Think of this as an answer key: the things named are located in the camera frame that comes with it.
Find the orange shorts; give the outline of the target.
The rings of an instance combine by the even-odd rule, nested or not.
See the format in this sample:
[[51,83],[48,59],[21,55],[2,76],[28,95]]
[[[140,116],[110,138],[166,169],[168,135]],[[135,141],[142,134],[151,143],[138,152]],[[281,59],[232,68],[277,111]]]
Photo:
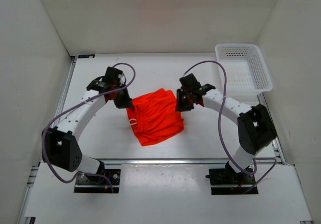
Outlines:
[[127,108],[132,131],[142,146],[165,141],[184,130],[184,119],[175,111],[176,97],[171,90],[163,88],[132,100]]

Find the white plastic basket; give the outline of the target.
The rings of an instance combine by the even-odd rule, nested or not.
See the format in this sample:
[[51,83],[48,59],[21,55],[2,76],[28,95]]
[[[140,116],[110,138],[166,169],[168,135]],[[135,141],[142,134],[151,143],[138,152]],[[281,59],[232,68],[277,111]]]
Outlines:
[[225,69],[219,74],[230,97],[252,97],[273,89],[260,48],[254,44],[224,43],[215,46],[216,60]]

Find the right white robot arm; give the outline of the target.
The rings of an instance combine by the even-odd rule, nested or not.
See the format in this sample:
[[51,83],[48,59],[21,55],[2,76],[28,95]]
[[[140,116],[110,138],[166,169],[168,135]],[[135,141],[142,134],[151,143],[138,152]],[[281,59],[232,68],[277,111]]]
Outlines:
[[201,85],[193,74],[181,77],[180,83],[176,111],[191,111],[199,104],[219,113],[218,127],[222,116],[237,126],[240,147],[233,156],[228,154],[229,161],[225,165],[227,181],[236,184],[244,174],[251,175],[247,168],[252,160],[277,137],[267,108],[262,104],[251,106],[225,97],[216,87]]

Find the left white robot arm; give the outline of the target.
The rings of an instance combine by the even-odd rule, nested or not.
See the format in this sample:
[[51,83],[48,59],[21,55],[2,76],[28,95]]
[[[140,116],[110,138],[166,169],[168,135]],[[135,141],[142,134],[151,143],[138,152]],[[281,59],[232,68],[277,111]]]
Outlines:
[[43,159],[61,182],[65,180],[59,176],[56,167],[81,173],[94,184],[105,178],[103,162],[84,155],[78,141],[95,114],[109,101],[113,101],[118,109],[133,106],[127,90],[131,82],[126,81],[125,74],[117,67],[117,64],[109,66],[103,76],[93,79],[79,103],[58,115],[60,121],[55,126],[48,123],[42,132]]

